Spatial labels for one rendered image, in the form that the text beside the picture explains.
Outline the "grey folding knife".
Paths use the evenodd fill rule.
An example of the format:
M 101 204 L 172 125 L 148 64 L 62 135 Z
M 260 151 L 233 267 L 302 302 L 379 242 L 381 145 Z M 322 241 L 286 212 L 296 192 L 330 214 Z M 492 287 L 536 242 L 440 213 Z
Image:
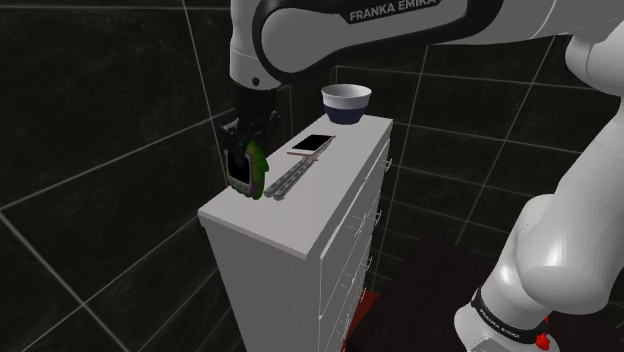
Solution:
M 285 197 L 297 180 L 314 163 L 314 157 L 303 157 L 297 164 L 283 174 L 277 181 L 269 186 L 264 195 L 269 198 L 281 200 Z

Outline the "white chest of drawers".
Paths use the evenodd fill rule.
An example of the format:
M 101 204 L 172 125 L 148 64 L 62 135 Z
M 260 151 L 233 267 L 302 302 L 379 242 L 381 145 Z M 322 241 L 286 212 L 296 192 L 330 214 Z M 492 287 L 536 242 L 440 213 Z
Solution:
M 341 352 L 381 217 L 392 127 L 322 116 L 268 159 L 273 183 L 298 162 L 295 144 L 334 138 L 283 199 L 228 188 L 199 209 L 247 352 Z

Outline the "green handheld toy device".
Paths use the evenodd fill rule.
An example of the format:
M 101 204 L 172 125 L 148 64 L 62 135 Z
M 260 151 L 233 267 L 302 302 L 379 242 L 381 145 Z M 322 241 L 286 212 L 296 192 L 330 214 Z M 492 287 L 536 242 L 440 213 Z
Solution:
M 249 141 L 241 164 L 236 163 L 236 157 L 230 150 L 226 149 L 224 155 L 230 186 L 248 198 L 260 199 L 264 192 L 265 174 L 269 171 L 269 165 L 258 144 L 254 140 Z

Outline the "black phone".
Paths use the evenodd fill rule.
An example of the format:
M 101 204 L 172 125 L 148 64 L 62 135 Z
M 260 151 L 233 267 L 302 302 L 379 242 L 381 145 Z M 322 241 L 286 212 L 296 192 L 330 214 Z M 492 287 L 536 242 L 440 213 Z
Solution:
M 295 144 L 291 150 L 295 153 L 311 154 L 333 139 L 332 135 L 310 134 Z

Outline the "white and navy bowl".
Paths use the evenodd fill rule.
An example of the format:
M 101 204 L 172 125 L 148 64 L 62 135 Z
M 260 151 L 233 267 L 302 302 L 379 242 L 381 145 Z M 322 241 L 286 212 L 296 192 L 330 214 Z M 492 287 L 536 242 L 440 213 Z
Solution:
M 324 112 L 336 124 L 360 121 L 367 110 L 372 90 L 357 84 L 333 84 L 321 89 Z

